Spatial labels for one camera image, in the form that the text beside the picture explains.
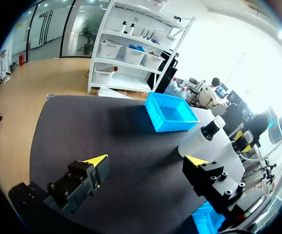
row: computer monitor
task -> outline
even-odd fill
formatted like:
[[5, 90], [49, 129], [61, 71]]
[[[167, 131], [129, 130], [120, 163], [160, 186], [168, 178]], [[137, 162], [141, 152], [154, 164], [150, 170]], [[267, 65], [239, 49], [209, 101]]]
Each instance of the computer monitor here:
[[224, 98], [226, 96], [227, 91], [228, 91], [228, 88], [223, 83], [221, 83], [221, 85], [215, 90], [216, 94], [220, 98]]
[[239, 97], [239, 95], [236, 94], [233, 90], [230, 92], [230, 94], [227, 97], [228, 101], [231, 103], [235, 103], [239, 105], [242, 101], [242, 98]]
[[228, 88], [224, 85], [224, 83], [221, 83], [219, 87], [221, 87], [225, 91], [228, 91]]

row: blue storage box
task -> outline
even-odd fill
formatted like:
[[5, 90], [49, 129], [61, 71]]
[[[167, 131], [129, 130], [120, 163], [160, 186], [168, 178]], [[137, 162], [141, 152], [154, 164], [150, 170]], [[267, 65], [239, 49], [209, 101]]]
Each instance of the blue storage box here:
[[195, 225], [200, 234], [216, 234], [225, 218], [222, 214], [217, 214], [214, 208], [205, 202], [193, 214]]
[[191, 130], [200, 122], [186, 101], [179, 97], [151, 92], [145, 107], [157, 133]]

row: black table surface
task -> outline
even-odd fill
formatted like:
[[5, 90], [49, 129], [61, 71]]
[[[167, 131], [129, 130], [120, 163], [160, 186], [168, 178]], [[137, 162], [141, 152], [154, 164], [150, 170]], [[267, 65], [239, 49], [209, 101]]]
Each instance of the black table surface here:
[[[55, 96], [40, 115], [30, 162], [31, 180], [46, 189], [74, 160], [110, 156], [110, 172], [96, 196], [69, 218], [103, 233], [175, 233], [204, 202], [182, 173], [177, 146], [214, 116], [193, 108], [200, 124], [191, 131], [156, 133], [144, 101]], [[195, 156], [215, 160], [229, 143], [220, 130]], [[225, 166], [240, 181], [239, 159]]]

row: white storage basket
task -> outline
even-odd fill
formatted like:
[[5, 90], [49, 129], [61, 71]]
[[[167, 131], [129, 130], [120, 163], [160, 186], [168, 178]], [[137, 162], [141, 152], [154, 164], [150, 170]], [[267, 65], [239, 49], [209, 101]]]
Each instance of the white storage basket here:
[[142, 63], [145, 67], [157, 70], [164, 60], [165, 59], [160, 56], [155, 56], [150, 53], [147, 53], [142, 59]]
[[175, 37], [159, 30], [154, 30], [154, 35], [152, 39], [156, 40], [161, 46], [164, 46], [167, 49], [169, 49], [176, 40]]
[[101, 58], [108, 58], [108, 59], [116, 59], [116, 56], [122, 48], [122, 45], [118, 43], [110, 43], [108, 41], [106, 42], [101, 42], [101, 53], [100, 57]]
[[125, 46], [125, 51], [123, 54], [123, 60], [128, 63], [140, 65], [141, 60], [143, 59], [146, 52], [131, 49], [127, 46]]
[[94, 69], [92, 83], [94, 84], [108, 84], [115, 72], [100, 72]]

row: wooden floor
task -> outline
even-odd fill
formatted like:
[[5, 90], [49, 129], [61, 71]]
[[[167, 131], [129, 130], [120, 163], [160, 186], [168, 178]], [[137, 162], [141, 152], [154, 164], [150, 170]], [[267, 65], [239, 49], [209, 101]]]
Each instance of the wooden floor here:
[[[29, 183], [30, 149], [47, 94], [87, 93], [89, 58], [39, 60], [17, 67], [0, 86], [0, 186], [6, 194], [20, 182]], [[147, 94], [126, 92], [145, 100]]]

